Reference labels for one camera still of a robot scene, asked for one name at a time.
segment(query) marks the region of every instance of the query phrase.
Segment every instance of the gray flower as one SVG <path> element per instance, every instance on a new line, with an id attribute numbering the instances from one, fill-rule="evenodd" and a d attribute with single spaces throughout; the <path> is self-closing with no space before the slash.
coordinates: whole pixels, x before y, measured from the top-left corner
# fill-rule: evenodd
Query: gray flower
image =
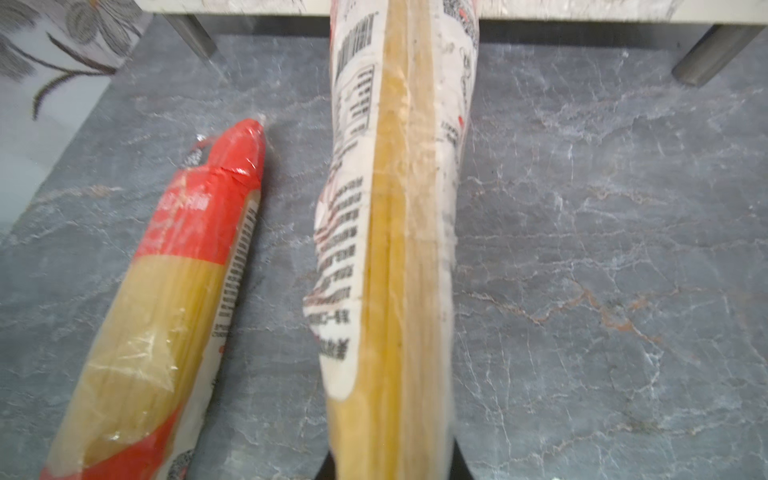
<path id="1" fill-rule="evenodd" d="M 100 31 L 107 46 L 124 57 L 131 48 L 127 28 L 141 16 L 134 0 L 89 0 L 75 2 L 67 11 L 67 33 L 81 45 L 91 43 Z"/>
<path id="2" fill-rule="evenodd" d="M 39 16 L 33 8 L 18 0 L 0 0 L 0 31 L 12 33 L 20 28 L 34 27 Z"/>
<path id="3" fill-rule="evenodd" d="M 20 81 L 33 73 L 35 73 L 35 68 L 17 55 L 11 41 L 5 35 L 0 34 L 0 75 Z"/>

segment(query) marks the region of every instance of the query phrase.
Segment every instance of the pasta package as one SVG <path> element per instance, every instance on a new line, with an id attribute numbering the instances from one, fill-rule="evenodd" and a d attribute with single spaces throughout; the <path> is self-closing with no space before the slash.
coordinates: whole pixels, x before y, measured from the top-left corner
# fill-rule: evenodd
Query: pasta package
<path id="1" fill-rule="evenodd" d="M 339 480 L 443 480 L 454 442 L 455 195 L 475 83 L 471 0 L 335 0 L 333 159 L 315 216 Z"/>
<path id="2" fill-rule="evenodd" d="M 184 477 L 213 392 L 260 201 L 244 120 L 166 189 L 86 359 L 41 480 Z"/>

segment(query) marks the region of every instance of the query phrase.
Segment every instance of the spaghetti package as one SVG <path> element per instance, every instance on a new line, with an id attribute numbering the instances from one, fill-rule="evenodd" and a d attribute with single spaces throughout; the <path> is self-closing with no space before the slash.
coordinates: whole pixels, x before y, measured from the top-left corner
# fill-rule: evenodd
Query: spaghetti package
<path id="1" fill-rule="evenodd" d="M 213 392 L 260 200 L 244 120 L 160 199 L 85 362 L 41 480 L 183 478 Z"/>
<path id="2" fill-rule="evenodd" d="M 443 480 L 474 5 L 335 0 L 331 27 L 333 161 L 304 313 L 320 343 L 336 475 Z"/>

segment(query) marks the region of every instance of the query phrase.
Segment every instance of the barcode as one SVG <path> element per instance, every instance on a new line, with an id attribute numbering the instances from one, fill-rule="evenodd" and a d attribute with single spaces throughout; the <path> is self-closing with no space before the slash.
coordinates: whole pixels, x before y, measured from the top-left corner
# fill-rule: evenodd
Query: barcode
<path id="1" fill-rule="evenodd" d="M 371 37 L 373 34 L 373 16 L 375 14 L 366 15 L 362 20 L 357 22 L 355 28 L 347 34 L 346 38 L 341 44 L 341 50 L 339 50 L 338 60 L 336 62 L 336 78 L 339 78 L 341 70 L 346 67 L 346 64 L 352 60 L 352 57 L 358 51 L 363 50 L 368 45 L 371 45 Z"/>

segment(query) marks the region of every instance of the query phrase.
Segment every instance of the transparent plastic wrapper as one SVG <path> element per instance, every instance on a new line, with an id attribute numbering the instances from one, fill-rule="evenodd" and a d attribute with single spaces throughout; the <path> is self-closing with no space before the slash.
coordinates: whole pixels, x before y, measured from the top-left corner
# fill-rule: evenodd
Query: transparent plastic wrapper
<path id="1" fill-rule="evenodd" d="M 337 0 L 333 160 L 317 204 L 320 343 L 339 480 L 444 479 L 451 268 L 475 83 L 470 0 Z"/>
<path id="2" fill-rule="evenodd" d="M 40 479 L 180 479 L 213 392 L 260 201 L 244 120 L 179 170 L 86 359 Z"/>

